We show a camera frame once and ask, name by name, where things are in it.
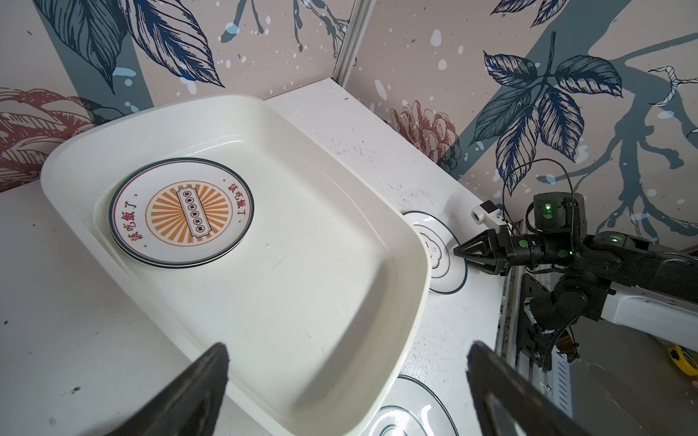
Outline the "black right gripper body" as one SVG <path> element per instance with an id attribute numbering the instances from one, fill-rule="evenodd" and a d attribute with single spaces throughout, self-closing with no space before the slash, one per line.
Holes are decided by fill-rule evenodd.
<path id="1" fill-rule="evenodd" d="M 565 234 L 512 234 L 506 226 L 496 233 L 496 267 L 506 275 L 513 266 L 570 265 L 570 238 Z"/>

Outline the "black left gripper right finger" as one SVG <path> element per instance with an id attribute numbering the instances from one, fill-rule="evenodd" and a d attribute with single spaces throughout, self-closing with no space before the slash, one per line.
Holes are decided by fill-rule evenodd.
<path id="1" fill-rule="evenodd" d="M 486 344 L 473 343 L 467 380 L 483 435 L 587 435 Z"/>

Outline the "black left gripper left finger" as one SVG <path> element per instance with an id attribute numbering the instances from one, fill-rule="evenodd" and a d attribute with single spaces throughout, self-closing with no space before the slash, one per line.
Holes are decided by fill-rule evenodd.
<path id="1" fill-rule="evenodd" d="M 229 356 L 212 345 L 113 435 L 212 435 L 228 382 Z"/>

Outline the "orange sunburst plate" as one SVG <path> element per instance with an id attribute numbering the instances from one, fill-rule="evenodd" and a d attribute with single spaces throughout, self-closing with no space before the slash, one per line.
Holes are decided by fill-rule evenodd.
<path id="1" fill-rule="evenodd" d="M 184 269 L 234 250 L 252 226 L 254 196 L 238 173 L 211 160 L 178 157 L 129 174 L 108 212 L 116 244 L 136 261 Z"/>

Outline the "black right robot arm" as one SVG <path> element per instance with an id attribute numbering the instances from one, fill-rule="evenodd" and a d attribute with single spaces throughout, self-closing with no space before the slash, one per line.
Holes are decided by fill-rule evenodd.
<path id="1" fill-rule="evenodd" d="M 526 268 L 518 340 L 531 358 L 548 356 L 579 318 L 602 319 L 617 285 L 697 302 L 696 257 L 628 234 L 587 234 L 584 206 L 581 194 L 537 194 L 525 214 L 527 233 L 501 225 L 454 249 L 490 275 Z"/>

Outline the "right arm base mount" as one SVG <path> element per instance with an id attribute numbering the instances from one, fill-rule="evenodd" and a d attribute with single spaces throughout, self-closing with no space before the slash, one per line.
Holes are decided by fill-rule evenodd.
<path id="1" fill-rule="evenodd" d="M 544 372 L 560 355 L 572 363 L 579 357 L 570 327 L 581 316 L 585 298 L 579 292 L 550 292 L 531 274 L 521 279 L 517 350 Z"/>

